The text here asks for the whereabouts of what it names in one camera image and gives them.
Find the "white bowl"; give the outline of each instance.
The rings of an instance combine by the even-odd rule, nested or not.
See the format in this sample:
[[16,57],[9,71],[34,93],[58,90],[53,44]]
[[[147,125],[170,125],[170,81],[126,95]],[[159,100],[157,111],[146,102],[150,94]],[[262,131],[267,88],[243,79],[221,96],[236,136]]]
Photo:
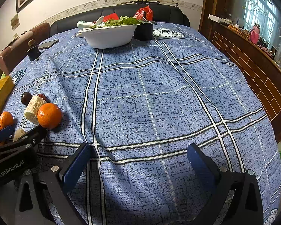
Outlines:
[[80,30],[87,43],[98,49],[113,48],[129,43],[138,25],[120,25]]

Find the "blue gripper pad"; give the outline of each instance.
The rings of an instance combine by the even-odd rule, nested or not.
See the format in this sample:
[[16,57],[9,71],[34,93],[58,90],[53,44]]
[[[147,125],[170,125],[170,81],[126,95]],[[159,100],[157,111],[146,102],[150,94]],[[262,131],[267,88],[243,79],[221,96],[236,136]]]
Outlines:
[[196,144],[190,144],[186,154],[204,190],[213,193],[219,179],[217,165]]
[[10,135],[13,134],[13,126],[8,125],[7,127],[0,130],[0,142],[6,140]]
[[90,153],[90,145],[83,143],[72,156],[64,161],[63,168],[59,173],[59,178],[63,182],[62,189],[65,194],[73,190],[77,184],[81,173],[90,160]]

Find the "plaid pattern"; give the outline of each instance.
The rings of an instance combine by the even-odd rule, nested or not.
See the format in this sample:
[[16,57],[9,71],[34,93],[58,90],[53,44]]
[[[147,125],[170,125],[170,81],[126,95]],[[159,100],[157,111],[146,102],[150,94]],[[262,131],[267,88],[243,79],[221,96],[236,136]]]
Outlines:
[[49,38],[60,42],[38,61],[26,57],[14,69],[4,110],[17,128],[34,127],[23,117],[25,91],[63,111],[39,144],[37,169],[60,165],[87,142],[93,155],[69,196],[89,224],[189,224],[208,200],[186,157],[196,143],[219,166],[254,170],[266,220],[279,205],[281,161],[260,101],[198,32],[170,23],[155,29],[151,41],[113,49],[93,49],[73,29]]

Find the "chair backrest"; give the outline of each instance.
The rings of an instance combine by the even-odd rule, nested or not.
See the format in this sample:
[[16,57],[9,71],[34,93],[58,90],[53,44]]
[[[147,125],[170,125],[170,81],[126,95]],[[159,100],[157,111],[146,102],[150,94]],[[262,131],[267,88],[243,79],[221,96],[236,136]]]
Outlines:
[[26,51],[29,49],[28,41],[35,39],[37,44],[49,38],[50,25],[43,23],[31,30],[27,31],[24,35],[19,37],[14,42],[10,43],[0,53],[0,69],[5,75],[9,73],[27,56]]
[[[126,5],[98,8],[84,13],[72,15],[70,17],[54,22],[51,25],[50,36],[77,28],[77,22],[80,20],[86,22],[93,22],[96,21],[100,16],[106,16],[111,13],[116,13],[119,17],[120,16],[132,17],[138,9],[146,6],[147,4],[143,4],[143,3],[126,4]],[[169,23],[189,26],[189,20],[187,16],[185,16],[180,10],[180,8],[178,7],[162,5],[159,3],[151,3],[149,4],[149,7],[153,11],[153,20],[155,21],[169,22]]]

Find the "pink bottle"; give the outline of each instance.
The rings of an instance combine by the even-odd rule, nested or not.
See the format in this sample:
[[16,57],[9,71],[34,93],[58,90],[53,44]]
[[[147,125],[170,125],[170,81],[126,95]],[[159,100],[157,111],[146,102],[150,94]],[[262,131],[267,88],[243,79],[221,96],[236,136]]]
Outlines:
[[251,30],[251,42],[253,42],[255,45],[257,45],[258,40],[259,40],[259,34],[260,34],[260,29],[258,28],[258,25],[255,24],[253,26],[253,29]]

